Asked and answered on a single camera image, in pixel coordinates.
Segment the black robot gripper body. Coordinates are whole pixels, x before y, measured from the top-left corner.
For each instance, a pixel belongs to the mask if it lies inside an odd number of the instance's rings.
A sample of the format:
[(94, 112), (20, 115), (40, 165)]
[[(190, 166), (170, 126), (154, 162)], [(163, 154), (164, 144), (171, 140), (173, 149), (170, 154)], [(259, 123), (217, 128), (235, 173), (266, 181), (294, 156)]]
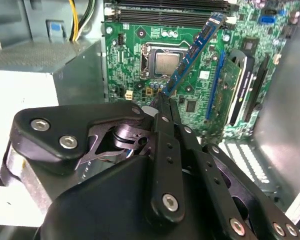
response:
[(50, 205), (42, 240), (223, 240), (224, 231), (197, 177), (183, 173), (185, 217), (179, 224), (148, 220), (152, 165), (134, 156), (78, 184)]

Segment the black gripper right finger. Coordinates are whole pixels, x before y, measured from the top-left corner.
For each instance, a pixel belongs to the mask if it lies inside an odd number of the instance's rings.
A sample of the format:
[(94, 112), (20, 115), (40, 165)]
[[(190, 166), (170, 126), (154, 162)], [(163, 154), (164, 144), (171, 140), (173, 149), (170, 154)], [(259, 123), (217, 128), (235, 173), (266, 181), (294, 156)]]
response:
[(182, 124), (177, 103), (170, 102), (182, 166), (203, 188), (212, 211), (210, 223), (218, 240), (300, 240), (293, 222), (217, 145), (201, 146)]

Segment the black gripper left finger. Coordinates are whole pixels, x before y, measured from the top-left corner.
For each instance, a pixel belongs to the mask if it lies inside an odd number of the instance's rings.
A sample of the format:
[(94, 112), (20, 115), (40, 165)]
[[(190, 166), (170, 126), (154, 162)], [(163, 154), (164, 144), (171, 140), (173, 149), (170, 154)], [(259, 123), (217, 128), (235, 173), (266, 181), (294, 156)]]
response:
[(150, 215), (156, 221), (180, 222), (185, 216), (181, 150), (170, 101), (175, 100), (158, 93), (151, 103), (154, 115), (127, 100), (23, 109), (13, 118), (10, 146), (61, 176), (109, 156), (115, 163), (146, 156), (152, 163)]

